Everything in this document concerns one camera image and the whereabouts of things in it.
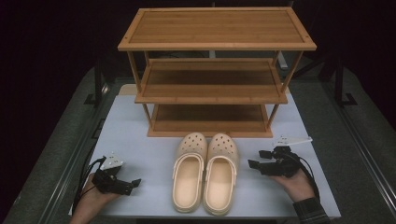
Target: middle shelf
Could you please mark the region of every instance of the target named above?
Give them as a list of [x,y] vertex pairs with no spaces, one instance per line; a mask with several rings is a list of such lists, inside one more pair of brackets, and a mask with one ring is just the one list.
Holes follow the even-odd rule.
[[149,59],[138,104],[286,104],[272,58]]

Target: human hand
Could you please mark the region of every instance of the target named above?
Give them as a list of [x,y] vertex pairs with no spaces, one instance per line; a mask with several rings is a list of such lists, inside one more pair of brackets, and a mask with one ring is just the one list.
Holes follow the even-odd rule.
[[284,190],[289,194],[289,197],[294,203],[315,197],[315,193],[309,183],[309,179],[302,169],[299,169],[298,172],[290,178],[277,175],[271,175],[270,177],[283,186]]
[[89,223],[105,205],[116,198],[120,197],[115,193],[102,193],[92,183],[94,174],[90,174],[81,193],[81,199],[73,213],[70,224],[86,224]]

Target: clog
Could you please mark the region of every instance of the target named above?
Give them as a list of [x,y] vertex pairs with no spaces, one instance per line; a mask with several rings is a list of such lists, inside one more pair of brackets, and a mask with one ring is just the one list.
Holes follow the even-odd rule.
[[204,189],[206,211],[223,216],[230,210],[239,166],[239,152],[233,139],[224,133],[213,136],[207,148]]
[[189,213],[199,206],[206,156],[201,133],[190,133],[180,142],[173,172],[173,204],[178,212]]

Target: crocs shoe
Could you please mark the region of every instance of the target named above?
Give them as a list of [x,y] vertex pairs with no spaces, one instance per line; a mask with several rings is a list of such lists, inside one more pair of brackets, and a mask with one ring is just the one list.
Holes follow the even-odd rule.
[[207,142],[201,133],[190,133],[180,142],[174,166],[173,204],[189,213],[200,204]]
[[204,207],[215,216],[230,210],[239,166],[239,152],[230,136],[218,133],[207,149]]

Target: shoe rack shelf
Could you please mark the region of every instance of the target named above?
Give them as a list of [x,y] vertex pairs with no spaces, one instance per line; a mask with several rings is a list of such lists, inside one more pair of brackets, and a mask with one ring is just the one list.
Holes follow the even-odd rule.
[[[291,7],[141,8],[119,44],[145,110],[148,136],[272,137],[271,123],[304,50],[316,45]],[[266,50],[271,58],[153,59],[150,51]],[[281,80],[281,50],[298,51]],[[144,51],[140,80],[134,51]],[[150,113],[147,104],[153,104]],[[274,105],[270,116],[266,105]]]

